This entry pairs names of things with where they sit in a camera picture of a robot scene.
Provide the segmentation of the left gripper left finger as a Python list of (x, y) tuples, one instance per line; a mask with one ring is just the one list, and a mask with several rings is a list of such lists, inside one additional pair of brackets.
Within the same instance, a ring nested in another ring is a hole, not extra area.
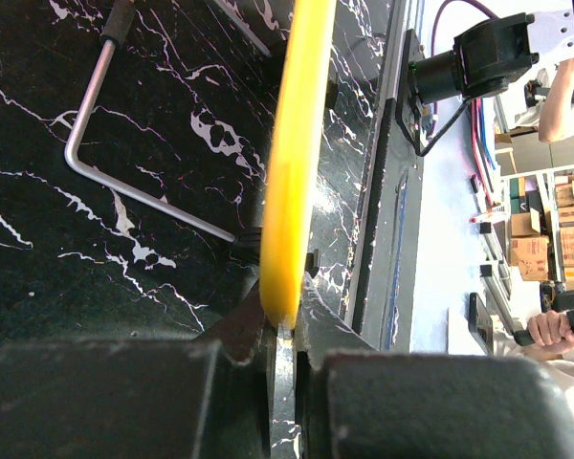
[(0, 351), (0, 458), (267, 458), (274, 330), (259, 290), (195, 339)]

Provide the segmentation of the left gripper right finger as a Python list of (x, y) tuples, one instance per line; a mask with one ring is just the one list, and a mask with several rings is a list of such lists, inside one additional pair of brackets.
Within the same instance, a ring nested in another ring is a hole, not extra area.
[(311, 278), (294, 352), (308, 458), (574, 458), (574, 416), (538, 364), (375, 350)]

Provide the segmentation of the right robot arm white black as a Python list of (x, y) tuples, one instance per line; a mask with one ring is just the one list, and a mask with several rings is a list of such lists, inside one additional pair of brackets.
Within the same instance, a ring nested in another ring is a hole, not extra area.
[(456, 36), (443, 54), (408, 64), (408, 88), (432, 104), (486, 98), (508, 89), (536, 64), (574, 57), (574, 1), (558, 11), (490, 18)]

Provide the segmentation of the bystander forearm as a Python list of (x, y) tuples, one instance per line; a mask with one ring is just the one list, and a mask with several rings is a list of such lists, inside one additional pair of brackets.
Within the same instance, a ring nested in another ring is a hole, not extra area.
[(543, 104), (538, 129), (541, 142), (560, 142), (574, 136), (573, 92), (574, 57), (559, 64)]

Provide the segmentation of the yellow framed whiteboard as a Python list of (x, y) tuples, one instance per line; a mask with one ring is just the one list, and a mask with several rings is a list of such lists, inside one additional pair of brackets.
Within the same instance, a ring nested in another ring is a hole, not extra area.
[[(234, 243), (235, 235), (136, 189), (78, 157), (78, 149), (117, 48), (136, 12), (132, 1), (115, 2), (101, 34), (102, 48), (74, 125), (64, 159), (76, 173), (140, 203)], [(287, 42), (271, 141), (270, 167), (260, 232), (260, 302), (276, 327), (297, 324), (320, 157), (329, 59), (336, 4), (297, 1)]]

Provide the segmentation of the bystander hand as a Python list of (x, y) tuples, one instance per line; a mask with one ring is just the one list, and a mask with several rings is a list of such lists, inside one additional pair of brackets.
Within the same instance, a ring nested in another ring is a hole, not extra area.
[(561, 353), (574, 347), (574, 332), (565, 313), (550, 311), (530, 317), (527, 330), (543, 350)]

